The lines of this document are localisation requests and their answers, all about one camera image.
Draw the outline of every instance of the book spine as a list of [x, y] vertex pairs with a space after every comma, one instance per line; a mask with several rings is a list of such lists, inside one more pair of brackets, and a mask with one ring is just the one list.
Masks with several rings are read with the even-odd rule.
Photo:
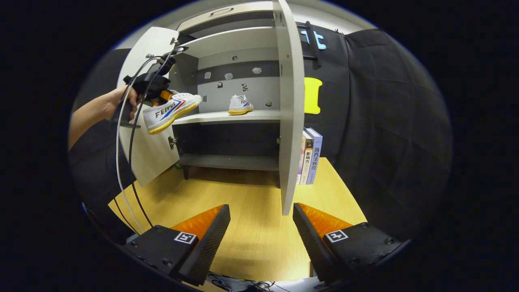
[[303, 173], [301, 174], [301, 181], [299, 184], [306, 184], [308, 179], [308, 173], [310, 172], [310, 163], [312, 160], [312, 151], [313, 151], [313, 139], [306, 139], [306, 147], [305, 147], [305, 158], [303, 161]]
[[308, 179], [306, 181], [306, 184], [313, 184], [313, 181], [316, 179], [317, 165], [319, 164], [319, 156], [321, 154], [322, 142], [323, 137], [321, 136], [313, 138], [312, 162], [310, 165], [310, 171], [308, 173]]
[[303, 136], [303, 143], [301, 143], [301, 154], [299, 155], [299, 169], [297, 170], [297, 180], [295, 184], [301, 182], [301, 174], [303, 173], [303, 161], [305, 158], [305, 143], [306, 138]]

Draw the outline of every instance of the blue sign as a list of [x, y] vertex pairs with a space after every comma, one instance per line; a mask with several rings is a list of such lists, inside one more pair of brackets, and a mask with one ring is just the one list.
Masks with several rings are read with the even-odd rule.
[[[308, 33], [306, 31], [301, 31], [301, 34], [304, 34], [306, 36], [306, 42], [308, 44], [310, 44], [310, 40], [308, 39]], [[317, 41], [317, 47], [320, 49], [320, 50], [324, 50], [326, 49], [326, 45], [325, 44], [321, 44], [321, 42], [319, 41], [320, 39], [324, 39], [324, 36], [320, 35], [320, 34], [317, 34], [317, 32], [313, 31], [313, 34], [314, 36], [316, 37], [316, 41]]]

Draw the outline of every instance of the wall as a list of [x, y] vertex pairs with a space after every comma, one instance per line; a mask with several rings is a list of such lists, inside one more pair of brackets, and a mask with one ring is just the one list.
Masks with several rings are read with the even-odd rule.
[[[189, 5], [182, 6], [172, 12], [164, 14], [162, 17], [146, 24], [142, 28], [124, 39], [114, 49], [132, 48], [137, 40], [152, 26], [176, 29], [182, 21], [193, 16], [225, 7], [235, 3], [254, 2], [239, 0], [210, 0], [196, 1]], [[299, 22], [310, 21], [312, 24], [330, 30], [339, 29], [344, 34], [352, 33], [362, 29], [376, 28], [371, 23], [361, 17], [344, 10], [338, 6], [325, 1], [316, 0], [287, 0], [294, 18]]]

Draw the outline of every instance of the white sneaker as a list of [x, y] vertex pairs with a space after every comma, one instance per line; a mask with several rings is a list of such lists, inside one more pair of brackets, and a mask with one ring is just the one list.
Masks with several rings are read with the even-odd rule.
[[242, 115], [246, 112], [254, 110], [252, 104], [247, 100], [245, 95], [233, 95], [230, 99], [229, 114]]
[[145, 109], [144, 123], [149, 134], [158, 134], [169, 127], [175, 119], [195, 109], [202, 102], [200, 95], [175, 94], [167, 103]]

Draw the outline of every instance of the human hand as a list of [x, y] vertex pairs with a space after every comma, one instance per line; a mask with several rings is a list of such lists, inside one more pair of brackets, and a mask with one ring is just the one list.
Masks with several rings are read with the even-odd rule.
[[[102, 115], [103, 118], [106, 120], [111, 120], [114, 116], [115, 109], [117, 108], [117, 105], [119, 104], [119, 100], [121, 100], [122, 94], [124, 93], [126, 87], [121, 86], [119, 88], [116, 88], [107, 94], [101, 95], [100, 101], [101, 101], [101, 109], [102, 109]], [[130, 113], [130, 120], [134, 118], [135, 112], [137, 111], [137, 105], [142, 101], [142, 95], [138, 95], [137, 91], [130, 87], [130, 92], [128, 93], [128, 101], [132, 105], [132, 111]]]

